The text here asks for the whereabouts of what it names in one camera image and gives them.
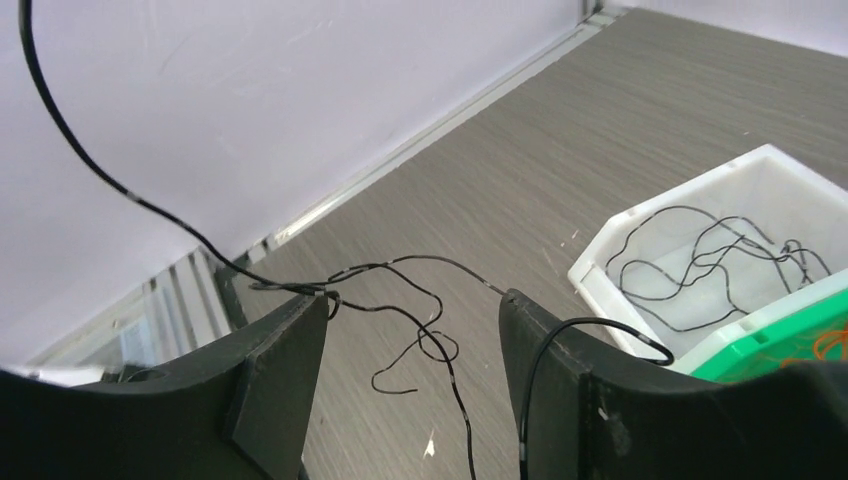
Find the black plastic part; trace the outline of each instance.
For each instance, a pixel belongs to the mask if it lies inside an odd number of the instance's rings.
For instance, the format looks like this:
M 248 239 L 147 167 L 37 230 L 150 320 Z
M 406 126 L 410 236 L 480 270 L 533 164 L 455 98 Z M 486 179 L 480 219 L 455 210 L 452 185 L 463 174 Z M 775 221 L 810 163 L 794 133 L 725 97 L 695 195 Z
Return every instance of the black plastic part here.
M 296 478 L 327 314 L 325 298 L 297 297 L 147 381 L 62 388 L 0 371 L 0 478 Z M 251 422 L 264 445 L 241 433 Z
M 516 290 L 501 300 L 516 416 L 536 346 L 559 323 Z M 799 363 L 720 385 L 568 329 L 539 365 L 529 420 L 532 480 L 842 478 L 848 366 Z

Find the table surface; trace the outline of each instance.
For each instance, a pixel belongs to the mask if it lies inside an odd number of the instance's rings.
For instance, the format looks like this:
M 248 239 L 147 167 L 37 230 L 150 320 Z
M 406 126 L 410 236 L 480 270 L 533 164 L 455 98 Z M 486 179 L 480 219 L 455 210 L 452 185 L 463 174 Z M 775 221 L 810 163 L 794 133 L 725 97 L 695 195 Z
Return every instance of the table surface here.
M 633 11 L 260 262 L 288 281 L 408 253 L 445 255 L 561 318 L 590 313 L 565 277 L 610 216 L 765 143 L 848 185 L 848 60 Z M 499 298 L 447 265 L 399 269 L 443 296 L 459 342 L 457 382 L 479 478 L 514 479 L 515 424 L 497 328 Z M 426 319 L 432 301 L 386 272 L 344 284 L 351 301 Z M 249 320 L 287 297 L 237 291 Z M 447 371 L 393 313 L 332 321 L 306 464 L 315 480 L 468 478 Z M 434 456 L 424 456 L 428 440 Z

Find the white wall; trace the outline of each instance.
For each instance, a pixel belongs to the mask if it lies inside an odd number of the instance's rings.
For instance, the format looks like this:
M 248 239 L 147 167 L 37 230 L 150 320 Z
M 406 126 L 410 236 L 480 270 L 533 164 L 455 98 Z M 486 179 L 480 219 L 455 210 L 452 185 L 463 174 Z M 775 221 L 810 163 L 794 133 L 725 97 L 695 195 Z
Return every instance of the white wall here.
M 608 0 L 848 57 L 846 0 Z
M 27 360 L 195 242 L 89 173 L 0 5 L 0 363 Z M 573 28 L 563 0 L 35 0 L 82 143 L 228 255 Z

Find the black wire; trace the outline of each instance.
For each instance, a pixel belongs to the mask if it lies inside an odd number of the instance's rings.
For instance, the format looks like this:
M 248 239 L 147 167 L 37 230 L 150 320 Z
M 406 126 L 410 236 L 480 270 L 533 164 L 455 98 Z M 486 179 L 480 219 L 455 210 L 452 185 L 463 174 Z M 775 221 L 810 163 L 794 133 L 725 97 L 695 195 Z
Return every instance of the black wire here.
M 447 335 L 445 335 L 441 332 L 438 332 L 438 331 L 436 332 L 436 333 L 440 334 L 443 338 L 446 338 L 449 341 L 453 342 L 454 345 L 457 347 L 456 353 L 453 356 L 451 356 L 451 355 L 448 354 L 447 350 L 445 350 L 445 348 L 441 344 L 441 342 L 439 342 L 439 340 L 436 338 L 435 334 L 427 328 L 427 325 L 431 325 L 434 320 L 431 320 L 430 323 L 425 325 L 422 322 L 420 322 L 417 318 L 415 318 L 414 315 L 412 315 L 409 312 L 407 312 L 406 310 L 404 310 L 400 307 L 394 306 L 394 305 L 380 305 L 380 306 L 377 306 L 377 307 L 365 307 L 365 306 L 362 306 L 362 305 L 358 305 L 356 303 L 348 302 L 348 301 L 342 300 L 339 292 L 337 292 L 335 290 L 327 290 L 326 286 L 344 281 L 348 278 L 351 278 L 352 276 L 358 275 L 359 273 L 364 273 L 365 271 L 371 270 L 373 268 L 385 268 L 388 264 L 391 264 L 391 263 L 397 263 L 397 262 L 401 262 L 401 261 L 405 261 L 405 260 L 411 260 L 411 259 L 428 259 L 428 260 L 436 260 L 436 261 L 441 261 L 441 262 L 451 264 L 454 267 L 459 268 L 460 270 L 464 271 L 465 273 L 471 275 L 472 277 L 474 277 L 475 279 L 477 279 L 478 281 L 483 283 L 485 286 L 487 286 L 488 288 L 490 288 L 491 290 L 493 290 L 494 292 L 496 292 L 500 295 L 504 294 L 503 290 L 493 286 L 488 281 L 483 279 L 483 277 L 481 277 L 480 275 L 478 275 L 477 273 L 475 273 L 474 271 L 472 271 L 468 267 L 460 264 L 459 262 L 456 262 L 454 260 L 451 260 L 451 259 L 448 259 L 448 258 L 445 258 L 445 257 L 436 256 L 436 255 L 408 255 L 408 256 L 405 256 L 405 257 L 400 257 L 398 259 L 392 260 L 390 262 L 386 262 L 386 264 L 384 264 L 384 265 L 383 264 L 377 264 L 377 265 L 373 265 L 373 266 L 369 265 L 367 267 L 361 267 L 359 269 L 356 269 L 356 271 L 353 275 L 349 275 L 349 276 L 343 276 L 342 274 L 344 274 L 345 271 L 342 271 L 342 272 L 340 272 L 340 274 L 337 274 L 338 276 L 335 276 L 335 275 L 331 276 L 326 282 L 314 282 L 314 283 L 283 283 L 283 282 L 277 282 L 277 281 L 265 278 L 261 275 L 255 274 L 255 273 L 253 273 L 253 272 L 251 272 L 251 271 L 249 271 L 245 268 L 239 267 L 238 265 L 236 265 L 235 263 L 230 261 L 227 257 L 225 257 L 215 247 L 215 245 L 209 239 L 207 239 L 203 234 L 201 234 L 194 227 L 192 227 L 191 225 L 189 225 L 188 223 L 186 223 L 185 221 L 183 221 L 182 219 L 180 219 L 176 215 L 172 214 L 171 212 L 165 210 L 164 208 L 161 208 L 161 207 L 159 207 L 159 206 L 157 206 L 157 205 L 155 205 L 151 202 L 148 202 L 147 200 L 143 199 L 138 194 L 132 192 L 129 188 L 124 186 L 117 179 L 115 179 L 114 177 L 109 175 L 97 162 L 94 161 L 94 159 L 91 158 L 91 156 L 88 154 L 88 152 L 86 152 L 86 150 L 83 148 L 82 144 L 79 142 L 79 140 L 74 135 L 70 126 L 65 121 L 65 118 L 62 116 L 62 113 L 59 111 L 59 108 L 56 105 L 55 100 L 53 99 L 53 95 L 50 93 L 50 89 L 47 86 L 47 81 L 45 80 L 44 74 L 41 70 L 41 65 L 40 65 L 39 60 L 38 60 L 38 52 L 37 52 L 36 46 L 35 46 L 35 39 L 33 37 L 33 32 L 32 32 L 32 0 L 19 0 L 19 2 L 18 2 L 18 15 L 19 15 L 18 16 L 18 27 L 19 27 L 19 30 L 20 30 L 21 45 L 22 45 L 23 51 L 24 51 L 24 58 L 26 60 L 26 64 L 27 64 L 27 67 L 29 69 L 30 75 L 32 76 L 33 84 L 35 85 L 36 90 L 38 91 L 39 97 L 41 98 L 42 102 L 44 103 L 45 108 L 47 109 L 48 113 L 50 114 L 50 117 L 53 119 L 57 128 L 62 133 L 62 136 L 64 136 L 65 140 L 68 142 L 68 144 L 74 150 L 74 152 L 79 156 L 79 158 L 83 161 L 83 163 L 92 172 L 94 172 L 94 174 L 97 175 L 97 177 L 100 178 L 100 180 L 102 180 L 103 182 L 108 184 L 110 187 L 112 187 L 112 189 L 114 189 L 115 191 L 117 191 L 118 193 L 123 195 L 128 200 L 138 204 L 142 208 L 144 208 L 148 211 L 151 211 L 151 212 L 165 218 L 166 220 L 170 221 L 171 223 L 174 223 L 175 225 L 179 226 L 180 228 L 182 228 L 184 231 L 189 233 L 192 237 L 197 239 L 204 247 L 206 247 L 206 249 L 209 251 L 210 254 L 212 254 L 215 258 L 217 258 L 225 266 L 227 266 L 227 267 L 231 268 L 232 270 L 234 270 L 234 271 L 236 271 L 236 272 L 238 272 L 238 273 L 240 273 L 240 274 L 242 274 L 242 275 L 244 275 L 248 278 L 251 278 L 251 279 L 255 280 L 256 282 L 258 282 L 258 284 L 252 285 L 252 288 L 255 288 L 257 290 L 284 290 L 284 291 L 288 291 L 288 292 L 291 292 L 291 293 L 295 293 L 295 294 L 299 294 L 299 295 L 307 295 L 307 296 L 327 296 L 329 299 L 333 300 L 333 303 L 334 303 L 333 309 L 329 314 L 329 319 L 332 319 L 338 313 L 339 308 L 342 305 L 347 306 L 349 308 L 352 308 L 354 310 L 359 310 L 359 311 L 364 311 L 364 312 L 395 311 L 397 313 L 400 313 L 401 315 L 403 315 L 404 317 L 406 317 L 410 321 L 412 321 L 418 327 L 419 333 L 418 333 L 418 339 L 416 340 L 416 343 L 419 344 L 422 351 L 424 351 L 428 356 L 430 356 L 431 358 L 434 358 L 434 359 L 435 359 L 435 357 L 433 355 L 429 354 L 428 352 L 426 352 L 426 350 L 423 348 L 423 344 L 421 343 L 421 340 L 422 340 L 423 337 L 421 335 L 423 334 L 428 339 L 430 339 L 433 342 L 434 345 L 436 345 L 436 348 L 439 350 L 439 353 L 441 353 L 441 356 L 442 356 L 442 358 L 438 359 L 438 360 L 442 361 L 447 366 L 448 372 L 450 374 L 451 389 L 453 390 L 454 398 L 456 399 L 456 403 L 459 406 L 459 409 L 462 413 L 463 420 L 465 422 L 467 447 L 468 447 L 468 449 L 467 449 L 468 467 L 469 467 L 469 472 L 471 474 L 471 479 L 476 480 L 477 474 L 476 474 L 476 471 L 475 471 L 475 468 L 474 468 L 471 422 L 469 420 L 468 412 L 465 408 L 465 404 L 462 401 L 462 397 L 459 393 L 459 388 L 457 387 L 457 384 L 456 384 L 456 375 L 455 375 L 453 364 L 452 364 L 452 360 L 455 359 L 456 355 L 458 355 L 458 353 L 459 353 L 459 346 L 456 344 L 456 342 L 453 339 L 451 339 L 450 337 L 448 337 Z M 390 270 L 393 270 L 396 274 L 400 275 L 402 278 L 404 278 L 408 283 L 413 285 L 418 290 L 421 290 L 424 293 L 428 293 L 428 294 L 432 295 L 431 293 L 427 292 L 425 289 L 414 284 L 414 282 L 412 282 L 411 280 L 409 280 L 408 278 L 406 278 L 405 276 L 400 274 L 400 272 L 397 272 L 394 269 L 390 269 Z M 440 309 L 441 309 L 441 299 L 438 299 L 438 300 L 439 300 Z
M 607 276 L 609 276 L 609 266 L 612 263 L 612 261 L 615 260 L 616 258 L 618 258 L 620 255 L 622 255 L 627 250 L 627 247 L 630 243 L 631 237 L 640 228 L 642 228 L 645 224 L 647 224 L 648 222 L 650 222 L 651 220 L 656 218 L 658 215 L 660 215 L 660 214 L 662 214 L 666 211 L 669 211 L 669 210 L 677 210 L 677 209 L 689 210 L 689 211 L 699 213 L 701 215 L 704 215 L 704 216 L 712 219 L 713 222 L 714 222 L 712 225 L 710 225 L 705 230 L 703 230 L 698 235 L 697 239 L 695 240 L 695 243 L 693 244 L 693 247 L 692 247 L 692 251 L 690 253 L 690 262 L 686 266 L 686 269 L 685 269 L 685 272 L 683 274 L 682 279 L 680 281 L 678 281 L 671 274 L 666 272 L 664 269 L 662 269 L 658 265 L 656 265 L 652 262 L 649 262 L 649 261 L 646 261 L 646 260 L 640 260 L 640 259 L 630 260 L 630 261 L 626 262 L 621 267 L 621 269 L 619 270 L 619 275 L 618 275 L 619 290 L 625 295 L 625 297 L 627 297 L 628 301 L 630 301 L 630 303 L 633 304 L 634 307 L 650 314 L 651 316 L 656 318 L 660 323 L 662 323 L 663 325 L 665 325 L 667 328 L 669 328 L 670 330 L 672 330 L 674 332 L 685 333 L 685 332 L 691 332 L 691 331 L 694 331 L 694 330 L 706 328 L 706 327 L 709 327 L 709 326 L 723 322 L 730 315 L 732 315 L 736 312 L 742 313 L 743 315 L 748 314 L 747 310 L 740 308 L 731 298 L 731 294 L 730 294 L 730 290 L 731 290 L 730 289 L 730 274 L 729 274 L 727 268 L 724 267 L 723 265 L 721 265 L 721 262 L 726 258 L 727 254 L 731 250 L 735 250 L 735 251 L 745 253 L 746 255 L 749 255 L 749 256 L 757 258 L 757 259 L 768 260 L 768 261 L 772 262 L 772 264 L 774 265 L 774 267 L 777 271 L 777 274 L 780 277 L 780 280 L 783 283 L 783 286 L 786 289 L 787 293 L 793 293 L 794 290 L 789 285 L 789 281 L 787 280 L 786 275 L 783 272 L 783 269 L 781 268 L 780 264 L 785 263 L 788 260 L 791 260 L 793 263 L 795 263 L 795 265 L 798 266 L 798 268 L 800 269 L 800 271 L 802 273 L 802 279 L 801 279 L 801 284 L 800 284 L 799 288 L 803 287 L 805 284 L 813 283 L 813 279 L 810 277 L 810 273 L 809 273 L 810 271 L 809 271 L 809 268 L 807 266 L 806 257 L 804 256 L 804 253 L 810 253 L 812 256 L 814 256 L 818 260 L 822 269 L 827 273 L 827 275 L 829 276 L 831 274 L 830 268 L 825 264 L 825 262 L 822 260 L 822 258 L 817 253 L 815 253 L 815 252 L 813 252 L 813 251 L 811 251 L 807 248 L 803 248 L 803 246 L 801 245 L 801 242 L 798 241 L 797 239 L 787 240 L 784 243 L 784 246 L 780 251 L 780 253 L 782 255 L 781 256 L 775 256 L 766 247 L 764 247 L 761 243 L 752 240 L 751 238 L 740 233 L 736 229 L 725 224 L 726 222 L 728 222 L 730 220 L 743 221 L 743 222 L 747 223 L 751 228 L 753 228 L 754 231 L 766 241 L 766 243 L 774 246 L 775 245 L 774 241 L 772 241 L 756 223 L 754 223 L 752 220 L 750 220 L 747 217 L 734 215 L 734 216 L 728 216 L 728 217 L 718 219 L 717 217 L 715 217 L 711 213 L 709 213 L 709 212 L 707 212 L 703 209 L 700 209 L 700 208 L 690 207 L 688 205 L 672 205 L 672 206 L 664 207 L 664 208 L 657 210 L 656 212 L 654 212 L 653 214 L 651 214 L 650 216 L 645 218 L 642 222 L 639 223 L 639 225 L 637 225 L 633 230 L 631 230 L 627 234 L 627 236 L 625 237 L 624 244 L 623 244 L 622 248 L 618 252 L 613 254 L 606 262 L 604 270 L 605 270 Z M 737 239 L 733 243 L 726 245 L 724 247 L 720 247 L 720 248 L 718 248 L 718 249 L 716 249 L 712 252 L 697 254 L 698 246 L 700 245 L 701 240 L 704 238 L 704 236 L 708 232 L 710 232 L 711 230 L 713 230 L 716 227 L 722 227 L 725 230 L 732 232 L 737 237 Z M 751 252 L 751 251 L 749 251 L 745 248 L 742 248 L 741 246 L 739 246 L 740 243 L 743 244 L 746 247 L 754 248 L 755 250 L 757 250 L 758 252 L 761 252 L 762 254 L 759 254 L 759 253 L 756 253 L 756 252 Z M 791 244 L 793 244 L 793 243 L 795 245 L 797 245 L 797 248 L 795 248 L 795 249 L 791 248 Z M 700 260 L 704 257 L 711 256 L 711 255 L 714 255 L 714 254 L 719 253 L 719 252 L 721 252 L 721 256 L 719 257 L 718 260 L 716 260 L 714 262 L 710 262 L 710 263 L 706 263 L 706 264 L 702 264 L 702 263 L 698 262 L 698 260 Z M 794 256 L 795 253 L 800 254 L 800 256 L 801 256 L 800 261 L 797 258 L 795 258 L 795 256 Z M 625 270 L 627 270 L 632 265 L 644 265 L 646 267 L 649 267 L 649 268 L 659 272 L 669 282 L 676 285 L 677 288 L 670 295 L 660 296 L 660 297 L 648 297 L 648 296 L 638 295 L 638 294 L 635 294 L 633 292 L 628 291 L 626 288 L 624 288 L 623 277 L 624 277 Z M 709 270 L 706 273 L 694 278 L 692 281 L 687 282 L 687 278 L 688 278 L 689 273 L 690 273 L 690 271 L 693 267 L 709 268 Z M 732 307 L 725 315 L 723 315 L 719 319 L 704 322 L 704 323 L 699 324 L 699 325 L 694 326 L 694 327 L 688 327 L 688 328 L 685 328 L 685 329 L 680 329 L 680 328 L 672 326 L 662 316 L 660 316 L 658 313 L 654 312 L 653 310 L 647 308 L 645 305 L 642 305 L 642 304 L 634 301 L 634 299 L 639 299 L 639 300 L 644 300 L 644 301 L 666 301 L 666 300 L 670 300 L 670 299 L 676 297 L 678 294 L 680 294 L 680 292 L 683 290 L 683 288 L 691 287 L 692 285 L 694 285 L 699 280 L 712 275 L 716 270 L 722 272 L 722 274 L 724 275 L 725 296 L 726 296 L 728 303 Z
M 191 236 L 196 238 L 207 250 L 211 253 L 215 258 L 217 258 L 220 262 L 222 262 L 227 267 L 235 270 L 236 272 L 245 275 L 247 277 L 252 278 L 257 282 L 261 282 L 267 285 L 275 285 L 279 287 L 281 290 L 287 290 L 292 293 L 299 293 L 303 295 L 322 295 L 326 294 L 328 296 L 333 296 L 330 292 L 326 292 L 322 288 L 317 288 L 315 286 L 310 286 L 306 284 L 299 283 L 279 283 L 268 278 L 265 278 L 261 275 L 257 275 L 247 269 L 239 267 L 235 263 L 231 262 L 227 257 L 221 254 L 215 245 L 209 241 L 203 234 L 198 232 L 194 227 L 184 222 L 182 219 L 174 215 L 173 213 L 165 210 L 164 208 L 159 207 L 151 202 L 148 202 L 138 194 L 132 192 L 129 188 L 124 186 L 121 182 L 116 180 L 114 177 L 109 175 L 91 156 L 86 152 L 85 148 L 83 148 L 82 144 L 80 144 L 79 140 L 77 140 L 76 135 L 74 135 L 73 131 L 71 131 L 71 127 L 65 121 L 65 118 L 62 116 L 62 113 L 59 111 L 59 107 L 56 105 L 56 101 L 53 99 L 53 95 L 50 93 L 50 89 L 47 86 L 47 81 L 44 79 L 44 73 L 41 70 L 41 64 L 38 61 L 38 52 L 35 48 L 35 39 L 33 38 L 32 33 L 32 0 L 20 0 L 18 2 L 18 26 L 21 34 L 21 44 L 24 50 L 24 58 L 27 63 L 27 67 L 29 68 L 29 73 L 32 76 L 33 84 L 35 84 L 35 88 L 38 90 L 38 95 L 41 97 L 41 100 L 44 102 L 44 107 L 47 109 L 47 112 L 50 114 L 50 117 L 53 119 L 56 127 L 59 128 L 59 131 L 62 132 L 62 136 L 65 137 L 68 144 L 71 148 L 76 152 L 79 158 L 85 163 L 85 165 L 97 175 L 100 180 L 106 182 L 110 187 L 112 187 L 115 191 L 123 195 L 128 200 L 140 205 L 142 208 L 151 211 L 161 217 L 164 217 L 171 223 L 179 226 L 186 232 L 188 232 Z
M 530 370 L 527 374 L 527 385 L 524 387 L 524 400 L 521 404 L 521 416 L 519 417 L 518 422 L 518 468 L 520 473 L 521 480 L 528 480 L 528 470 L 527 470 L 527 461 L 529 449 L 527 448 L 527 429 L 530 422 L 530 399 L 533 393 L 533 380 L 536 378 L 536 371 L 539 369 L 539 363 L 542 360 L 542 355 L 554 341 L 557 335 L 559 335 L 563 330 L 573 327 L 575 325 L 602 325 L 605 327 L 612 327 L 618 330 L 622 330 L 624 332 L 629 333 L 636 337 L 642 343 L 648 345 L 649 347 L 659 351 L 666 358 L 662 360 L 643 358 L 647 362 L 653 363 L 654 365 L 659 365 L 661 367 L 666 367 L 674 363 L 674 355 L 671 353 L 671 350 L 666 348 L 663 344 L 653 340 L 652 338 L 639 333 L 635 328 L 626 325 L 621 322 L 616 322 L 615 320 L 607 320 L 605 318 L 572 318 L 570 320 L 566 320 L 561 324 L 557 325 L 556 328 L 548 332 L 545 335 L 545 338 L 542 340 L 542 343 L 536 348 L 536 352 L 533 354 L 533 360 L 530 363 Z

